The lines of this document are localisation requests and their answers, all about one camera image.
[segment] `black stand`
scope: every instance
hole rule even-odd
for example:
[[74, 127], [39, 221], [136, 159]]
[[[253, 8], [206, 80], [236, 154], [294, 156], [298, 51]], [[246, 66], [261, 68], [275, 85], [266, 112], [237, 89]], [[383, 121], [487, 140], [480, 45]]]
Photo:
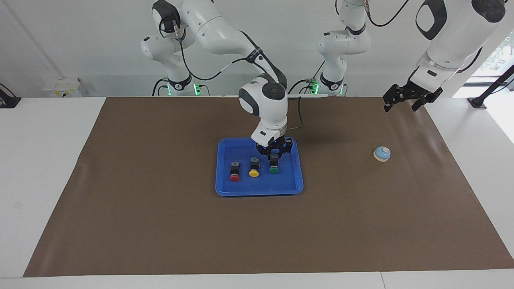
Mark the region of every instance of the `black stand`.
[[0, 89], [0, 109], [13, 109], [21, 99], [21, 97], [10, 97]]
[[477, 98], [468, 98], [469, 103], [471, 103], [471, 106], [476, 109], [486, 109], [487, 107], [484, 105], [484, 100], [490, 96], [498, 87], [500, 87], [507, 79], [509, 79], [512, 75], [514, 75], [514, 65], [511, 66], [507, 71], [496, 80], [491, 86], [482, 93]]

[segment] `red button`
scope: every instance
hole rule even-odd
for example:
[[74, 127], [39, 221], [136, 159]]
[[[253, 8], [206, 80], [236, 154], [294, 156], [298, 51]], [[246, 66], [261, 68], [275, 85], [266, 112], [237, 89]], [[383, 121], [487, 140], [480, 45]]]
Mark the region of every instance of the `red button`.
[[230, 180], [233, 182], [239, 182], [239, 176], [236, 174], [233, 174], [230, 176]]

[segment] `brown paper mat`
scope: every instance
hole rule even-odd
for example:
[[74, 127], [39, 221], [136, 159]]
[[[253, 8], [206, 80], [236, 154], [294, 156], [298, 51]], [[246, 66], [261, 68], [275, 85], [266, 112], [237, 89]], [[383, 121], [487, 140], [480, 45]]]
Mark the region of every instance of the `brown paper mat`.
[[25, 276], [514, 267], [424, 109], [302, 102], [305, 190], [222, 198], [217, 144], [258, 121], [237, 99], [107, 99]]

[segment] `window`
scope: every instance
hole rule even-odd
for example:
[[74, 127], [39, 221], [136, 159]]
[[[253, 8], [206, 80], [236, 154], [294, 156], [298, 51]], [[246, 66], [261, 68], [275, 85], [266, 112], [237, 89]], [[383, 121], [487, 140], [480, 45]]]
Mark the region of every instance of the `window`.
[[514, 64], [514, 31], [494, 50], [489, 58], [473, 73], [469, 82], [475, 82], [477, 78], [493, 77], [502, 75], [511, 65]]

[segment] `yellow button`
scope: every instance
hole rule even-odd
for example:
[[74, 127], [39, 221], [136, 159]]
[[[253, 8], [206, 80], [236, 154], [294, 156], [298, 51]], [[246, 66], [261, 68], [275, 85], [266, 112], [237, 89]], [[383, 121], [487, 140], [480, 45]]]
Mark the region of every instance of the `yellow button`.
[[251, 177], [258, 177], [259, 176], [259, 172], [257, 170], [251, 170], [248, 174]]

